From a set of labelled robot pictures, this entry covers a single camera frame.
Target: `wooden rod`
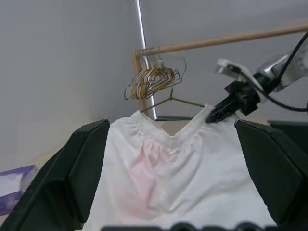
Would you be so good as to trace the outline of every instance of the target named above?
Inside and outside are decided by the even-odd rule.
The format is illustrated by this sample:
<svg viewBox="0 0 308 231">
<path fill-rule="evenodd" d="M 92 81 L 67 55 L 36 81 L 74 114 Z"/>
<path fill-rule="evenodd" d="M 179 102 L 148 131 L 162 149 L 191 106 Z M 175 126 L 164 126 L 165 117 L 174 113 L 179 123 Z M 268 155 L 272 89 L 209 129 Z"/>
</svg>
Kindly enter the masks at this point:
<svg viewBox="0 0 308 231">
<path fill-rule="evenodd" d="M 273 36 L 280 36 L 280 35 L 287 35 L 299 32 L 306 32 L 308 31 L 308 24 L 300 24 L 295 26 L 288 26 L 280 29 L 275 30 L 268 30 L 268 31 L 261 31 L 261 32 L 253 32 L 253 33 L 245 33 L 239 34 L 235 36 L 226 36 L 220 38 L 212 38 L 208 40 L 202 40 L 197 42 L 187 42 L 172 46 L 165 46 L 165 47 L 153 47 L 147 49 L 141 49 L 136 51 L 137 56 L 146 56 L 151 54 L 159 54 L 159 53 L 167 53 L 167 52 L 175 52 L 181 50 L 189 50 L 195 49 L 200 47 L 209 47 L 209 46 L 216 46 L 222 45 L 232 42 L 240 42 L 240 41 L 249 41 L 255 39 L 264 39 Z"/>
<path fill-rule="evenodd" d="M 141 65 L 140 65 L 140 61 L 139 61 L 139 57 L 137 55 L 137 51 L 138 50 L 133 50 L 132 54 L 131 54 L 131 58 L 133 61 L 133 67 L 134 67 L 134 74 L 135 76 L 141 71 Z M 146 99 L 140 99 L 139 100 L 139 107 L 141 109 L 146 108 Z"/>
</svg>

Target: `black cable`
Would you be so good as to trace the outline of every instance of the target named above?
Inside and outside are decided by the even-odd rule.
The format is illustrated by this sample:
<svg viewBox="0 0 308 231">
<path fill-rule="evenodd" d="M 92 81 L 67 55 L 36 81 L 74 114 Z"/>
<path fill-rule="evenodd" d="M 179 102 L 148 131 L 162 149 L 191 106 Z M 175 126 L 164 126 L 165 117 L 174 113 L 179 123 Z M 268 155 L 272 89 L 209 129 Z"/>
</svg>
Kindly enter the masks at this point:
<svg viewBox="0 0 308 231">
<path fill-rule="evenodd" d="M 289 56 L 289 58 L 287 59 L 287 61 L 285 62 L 281 72 L 279 73 L 276 83 L 279 83 L 284 72 L 286 71 L 286 69 L 288 68 L 289 64 L 291 63 L 291 61 L 293 60 L 294 56 L 296 55 L 297 51 L 299 50 L 299 48 L 301 47 L 301 45 L 304 43 L 304 41 L 306 40 L 306 38 L 308 37 L 308 32 L 301 38 L 301 40 L 298 42 L 298 44 L 296 45 L 296 47 L 294 48 L 294 50 L 292 51 L 291 55 Z M 276 104 L 277 106 L 280 106 L 282 108 L 285 108 L 287 110 L 290 111 L 295 111 L 295 112 L 308 112 L 308 107 L 305 108 L 298 108 L 298 107 L 291 107 L 288 105 L 285 105 L 282 102 L 279 102 L 278 100 L 272 98 L 271 96 L 269 96 L 268 94 L 266 94 L 259 86 L 257 86 L 248 76 L 246 76 L 243 72 L 241 72 L 241 75 L 247 80 L 247 82 L 253 86 L 254 88 L 256 88 L 262 95 L 265 96 L 265 98 L 267 98 L 268 100 L 272 101 L 274 104 Z"/>
</svg>

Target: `white shirt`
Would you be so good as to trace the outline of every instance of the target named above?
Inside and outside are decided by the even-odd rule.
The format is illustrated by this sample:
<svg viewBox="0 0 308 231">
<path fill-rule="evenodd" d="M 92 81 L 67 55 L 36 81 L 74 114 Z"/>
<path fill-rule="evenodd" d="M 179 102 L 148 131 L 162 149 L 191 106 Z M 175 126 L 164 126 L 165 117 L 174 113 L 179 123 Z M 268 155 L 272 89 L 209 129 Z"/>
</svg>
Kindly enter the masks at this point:
<svg viewBox="0 0 308 231">
<path fill-rule="evenodd" d="M 249 176 L 234 120 L 206 124 L 211 110 L 206 105 L 174 136 L 139 111 L 114 122 L 83 230 L 275 224 Z"/>
</svg>

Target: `white wall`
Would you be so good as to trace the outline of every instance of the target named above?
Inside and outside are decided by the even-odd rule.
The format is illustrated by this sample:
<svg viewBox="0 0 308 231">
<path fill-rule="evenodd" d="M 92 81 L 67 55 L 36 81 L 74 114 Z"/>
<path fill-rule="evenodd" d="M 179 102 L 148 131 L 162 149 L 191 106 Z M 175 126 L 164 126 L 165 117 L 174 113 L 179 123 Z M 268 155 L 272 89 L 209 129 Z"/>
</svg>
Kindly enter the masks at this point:
<svg viewBox="0 0 308 231">
<path fill-rule="evenodd" d="M 307 0 L 141 0 L 147 47 L 307 23 L 307 9 Z M 294 34 L 179 52 L 186 58 L 188 69 L 174 94 L 178 98 L 215 105 L 227 96 L 224 87 L 232 82 L 226 76 L 214 74 L 218 58 L 230 59 L 254 71 L 270 57 L 291 51 L 301 36 Z M 290 105 L 305 107 L 307 88 L 308 79 L 303 79 L 273 96 Z M 164 99 L 167 94 L 168 90 L 157 93 L 155 101 Z M 169 102 L 157 107 L 157 114 L 193 116 L 199 110 Z M 307 114 L 286 111 L 272 103 L 262 105 L 261 113 L 267 119 L 308 120 Z"/>
<path fill-rule="evenodd" d="M 83 124 L 130 115 L 123 92 L 140 45 L 134 0 L 2 0 L 0 172 Z"/>
</svg>

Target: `elastic neckline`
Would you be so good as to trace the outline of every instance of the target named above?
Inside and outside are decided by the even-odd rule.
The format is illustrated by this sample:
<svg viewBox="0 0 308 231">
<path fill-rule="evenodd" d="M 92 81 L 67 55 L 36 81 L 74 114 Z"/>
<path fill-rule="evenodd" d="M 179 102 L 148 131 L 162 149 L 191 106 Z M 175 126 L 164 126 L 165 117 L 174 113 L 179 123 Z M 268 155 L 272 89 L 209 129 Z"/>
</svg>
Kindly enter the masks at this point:
<svg viewBox="0 0 308 231">
<path fill-rule="evenodd" d="M 136 111 L 131 115 L 131 122 L 137 125 L 138 130 L 147 138 L 154 139 L 158 143 L 169 147 L 176 148 L 185 143 L 193 134 L 195 134 L 213 110 L 213 107 L 206 104 L 205 107 L 189 123 L 178 131 L 174 136 L 170 136 L 163 129 L 155 125 L 155 121 L 147 115 Z"/>
</svg>

